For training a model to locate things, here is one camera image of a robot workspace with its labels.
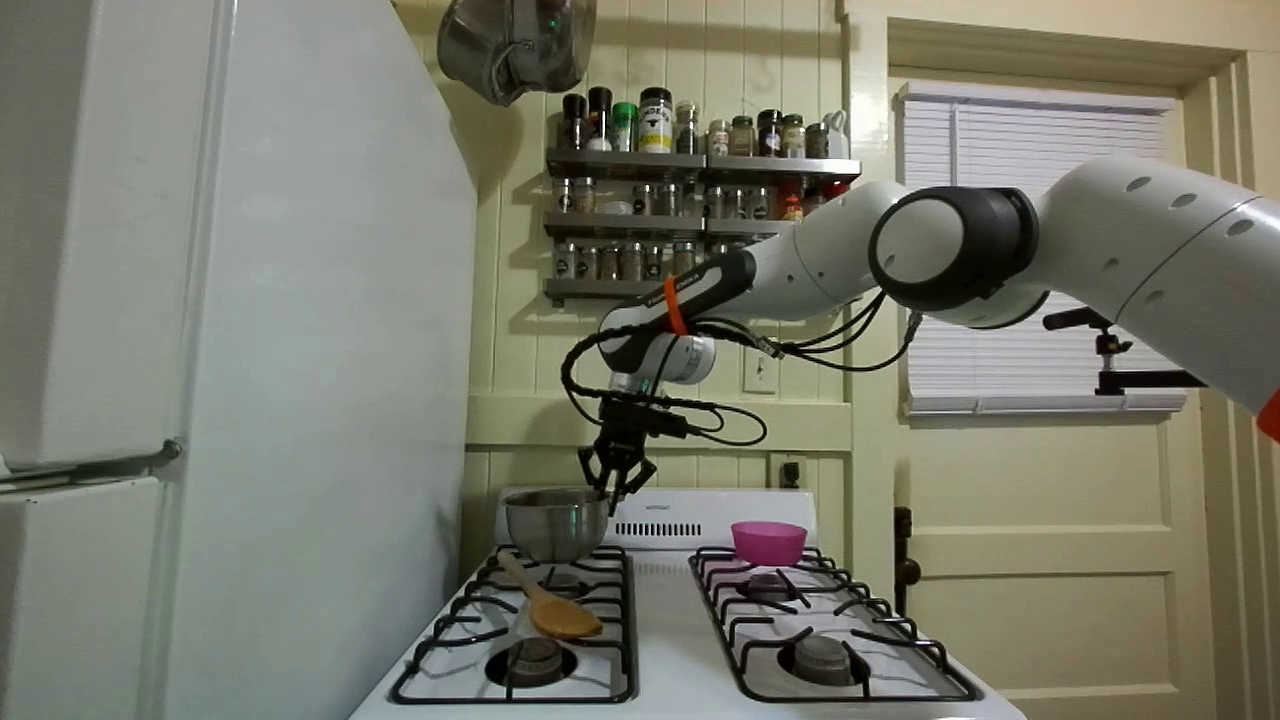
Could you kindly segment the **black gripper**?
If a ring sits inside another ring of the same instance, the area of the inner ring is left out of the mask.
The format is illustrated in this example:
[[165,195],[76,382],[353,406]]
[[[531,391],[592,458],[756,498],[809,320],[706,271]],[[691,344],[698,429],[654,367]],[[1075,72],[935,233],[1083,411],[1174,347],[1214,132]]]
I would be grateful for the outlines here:
[[620,467],[609,502],[609,518],[617,518],[620,502],[636,498],[654,472],[654,465],[643,461],[643,436],[646,436],[643,419],[646,419],[646,409],[636,397],[605,397],[597,451],[592,447],[575,451],[578,472],[597,492],[605,492],[605,467]]

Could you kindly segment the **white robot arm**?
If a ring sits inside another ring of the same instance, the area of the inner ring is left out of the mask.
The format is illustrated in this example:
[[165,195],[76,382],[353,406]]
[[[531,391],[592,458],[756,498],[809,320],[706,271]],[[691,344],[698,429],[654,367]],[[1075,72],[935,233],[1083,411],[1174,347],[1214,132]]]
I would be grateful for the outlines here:
[[643,445],[687,429],[658,390],[703,382],[745,320],[809,320],[864,292],[979,331],[1065,292],[1280,436],[1280,205],[1172,163],[1088,160],[1045,195],[854,185],[620,303],[592,342],[617,385],[578,451],[587,489],[617,503],[646,486]]

